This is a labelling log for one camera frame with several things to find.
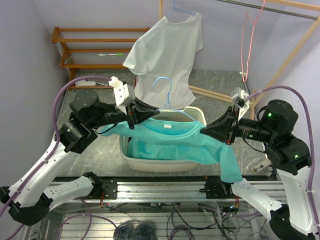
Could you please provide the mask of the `teal t shirt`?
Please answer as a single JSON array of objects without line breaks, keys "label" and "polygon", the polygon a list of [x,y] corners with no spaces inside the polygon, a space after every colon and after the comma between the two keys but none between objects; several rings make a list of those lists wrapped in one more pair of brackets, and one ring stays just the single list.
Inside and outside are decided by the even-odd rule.
[{"label": "teal t shirt", "polygon": [[220,179],[237,183],[243,177],[235,153],[226,145],[200,131],[201,122],[176,122],[149,118],[134,129],[127,122],[109,124],[99,130],[104,137],[117,134],[130,138],[128,155],[146,160],[184,160],[201,165],[220,165]]}]

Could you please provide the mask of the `pink wire hanger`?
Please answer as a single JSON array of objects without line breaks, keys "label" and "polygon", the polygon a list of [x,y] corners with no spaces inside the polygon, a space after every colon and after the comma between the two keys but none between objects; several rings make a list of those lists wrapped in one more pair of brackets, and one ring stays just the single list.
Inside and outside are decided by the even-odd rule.
[{"label": "pink wire hanger", "polygon": [[[261,0],[261,7],[259,8],[258,14],[252,18],[246,11],[244,15],[242,32],[241,32],[241,45],[240,45],[240,67],[242,82],[245,83],[249,76],[250,59],[252,55],[253,41],[255,36],[255,28],[257,22],[265,8],[266,0]],[[250,26],[250,34],[246,34],[247,25]]]}]

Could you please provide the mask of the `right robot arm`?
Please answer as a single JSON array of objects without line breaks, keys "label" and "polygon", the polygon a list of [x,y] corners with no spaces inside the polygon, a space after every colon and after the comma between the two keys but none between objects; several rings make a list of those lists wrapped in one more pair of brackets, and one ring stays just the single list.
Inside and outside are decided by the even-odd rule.
[{"label": "right robot arm", "polygon": [[260,120],[238,116],[239,109],[229,107],[200,132],[227,145],[235,138],[264,143],[264,152],[280,176],[286,203],[272,199],[246,179],[222,183],[221,194],[226,198],[236,195],[253,206],[281,240],[316,239],[319,230],[307,195],[312,157],[307,144],[292,134],[298,114],[288,102],[275,99],[265,106]]}]

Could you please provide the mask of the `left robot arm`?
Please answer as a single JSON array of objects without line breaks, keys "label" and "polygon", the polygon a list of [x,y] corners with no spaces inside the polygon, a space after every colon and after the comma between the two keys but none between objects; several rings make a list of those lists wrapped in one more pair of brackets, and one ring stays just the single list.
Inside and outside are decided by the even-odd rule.
[{"label": "left robot arm", "polygon": [[32,226],[73,199],[98,199],[104,183],[93,172],[58,186],[51,187],[50,183],[68,162],[97,139],[96,129],[121,122],[135,129],[137,124],[160,113],[157,107],[137,98],[121,111],[114,103],[101,102],[93,89],[80,90],[69,106],[72,110],[69,120],[36,165],[14,185],[0,188],[0,201],[9,206],[8,213],[18,223]]}]

